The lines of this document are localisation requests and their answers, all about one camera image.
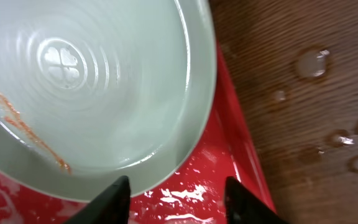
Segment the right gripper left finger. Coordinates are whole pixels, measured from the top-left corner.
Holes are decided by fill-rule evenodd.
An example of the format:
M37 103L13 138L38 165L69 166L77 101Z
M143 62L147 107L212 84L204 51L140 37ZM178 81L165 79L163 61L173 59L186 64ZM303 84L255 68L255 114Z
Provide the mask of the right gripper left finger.
M130 204L129 178L123 175L64 224L127 224Z

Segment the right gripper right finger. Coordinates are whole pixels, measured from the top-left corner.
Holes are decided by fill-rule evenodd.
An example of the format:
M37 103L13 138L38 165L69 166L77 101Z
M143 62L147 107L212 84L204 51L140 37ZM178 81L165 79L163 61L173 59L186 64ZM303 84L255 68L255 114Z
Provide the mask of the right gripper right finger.
M234 177L226 177L224 206L227 224L288 224Z

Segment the light blue plate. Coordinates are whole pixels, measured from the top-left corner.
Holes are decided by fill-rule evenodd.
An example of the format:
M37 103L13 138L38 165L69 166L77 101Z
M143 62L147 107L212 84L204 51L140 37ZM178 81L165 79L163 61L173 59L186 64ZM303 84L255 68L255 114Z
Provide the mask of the light blue plate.
M211 111L208 1L0 1L0 172L89 202L139 195L190 155Z

